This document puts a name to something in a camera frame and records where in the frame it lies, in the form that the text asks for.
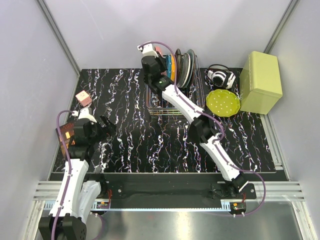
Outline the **blue polka dot plate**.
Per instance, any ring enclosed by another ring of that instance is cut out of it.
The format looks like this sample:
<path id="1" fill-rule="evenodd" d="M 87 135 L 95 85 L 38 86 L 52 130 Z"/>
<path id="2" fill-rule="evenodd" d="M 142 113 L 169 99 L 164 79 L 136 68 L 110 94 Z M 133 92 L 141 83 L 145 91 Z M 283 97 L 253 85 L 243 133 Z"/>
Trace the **blue polka dot plate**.
<path id="1" fill-rule="evenodd" d="M 168 78 L 171 78 L 172 75 L 172 55 L 167 54 L 165 56 L 165 62 L 166 62 L 166 76 Z"/>

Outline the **pink polka dot plate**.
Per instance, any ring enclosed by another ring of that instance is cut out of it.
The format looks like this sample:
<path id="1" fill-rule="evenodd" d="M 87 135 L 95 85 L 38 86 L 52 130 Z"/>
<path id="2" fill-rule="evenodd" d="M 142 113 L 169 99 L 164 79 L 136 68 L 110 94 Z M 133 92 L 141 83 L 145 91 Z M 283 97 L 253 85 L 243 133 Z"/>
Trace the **pink polka dot plate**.
<path id="1" fill-rule="evenodd" d="M 155 46 L 154 50 L 160 55 L 163 56 L 162 49 L 159 46 Z"/>

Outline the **orange polka dot plate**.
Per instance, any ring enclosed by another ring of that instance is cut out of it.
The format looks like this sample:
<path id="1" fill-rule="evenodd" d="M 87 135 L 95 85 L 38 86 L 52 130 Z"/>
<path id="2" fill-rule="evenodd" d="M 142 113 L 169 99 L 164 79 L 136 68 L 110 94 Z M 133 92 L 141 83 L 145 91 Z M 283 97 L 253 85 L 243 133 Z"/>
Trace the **orange polka dot plate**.
<path id="1" fill-rule="evenodd" d="M 176 74 L 176 64 L 175 64 L 175 58 L 172 54 L 170 54 L 170 60 L 171 60 L 171 69 L 170 69 L 170 79 L 174 82 L 175 81 L 175 74 Z"/>

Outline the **lime green polka dot plate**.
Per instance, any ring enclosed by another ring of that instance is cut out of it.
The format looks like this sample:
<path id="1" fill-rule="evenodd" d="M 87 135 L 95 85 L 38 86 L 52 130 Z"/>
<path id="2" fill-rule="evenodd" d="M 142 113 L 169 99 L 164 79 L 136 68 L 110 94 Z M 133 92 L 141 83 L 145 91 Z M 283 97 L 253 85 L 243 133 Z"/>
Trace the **lime green polka dot plate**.
<path id="1" fill-rule="evenodd" d="M 236 115 L 240 108 L 240 99 L 231 91 L 216 89 L 206 96 L 206 106 L 219 117 L 231 117 Z"/>

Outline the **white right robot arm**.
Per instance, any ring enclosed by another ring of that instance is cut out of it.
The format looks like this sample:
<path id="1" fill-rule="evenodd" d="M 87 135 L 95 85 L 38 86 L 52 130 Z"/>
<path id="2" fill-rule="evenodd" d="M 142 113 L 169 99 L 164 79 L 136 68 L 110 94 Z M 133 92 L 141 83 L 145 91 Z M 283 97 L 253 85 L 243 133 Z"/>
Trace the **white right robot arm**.
<path id="1" fill-rule="evenodd" d="M 163 100 L 177 108 L 189 123 L 188 137 L 199 144 L 212 158 L 227 184 L 228 195 L 239 198 L 248 180 L 222 147 L 215 130 L 215 119 L 188 99 L 174 82 L 162 73 L 167 69 L 163 57 L 145 55 L 141 59 L 144 82 Z"/>

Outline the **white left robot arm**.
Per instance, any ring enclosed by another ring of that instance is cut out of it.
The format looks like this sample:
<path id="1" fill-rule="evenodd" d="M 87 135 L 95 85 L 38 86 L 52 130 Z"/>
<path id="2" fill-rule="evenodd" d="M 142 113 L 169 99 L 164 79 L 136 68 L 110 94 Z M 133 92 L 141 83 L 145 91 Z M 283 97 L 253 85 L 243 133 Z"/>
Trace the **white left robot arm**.
<path id="1" fill-rule="evenodd" d="M 65 148 L 65 171 L 59 193 L 48 216 L 41 217 L 38 230 L 44 240 L 84 240 L 87 219 L 96 198 L 108 193 L 103 174 L 85 179 L 95 145 L 116 133 L 116 126 L 105 116 L 79 117 Z"/>

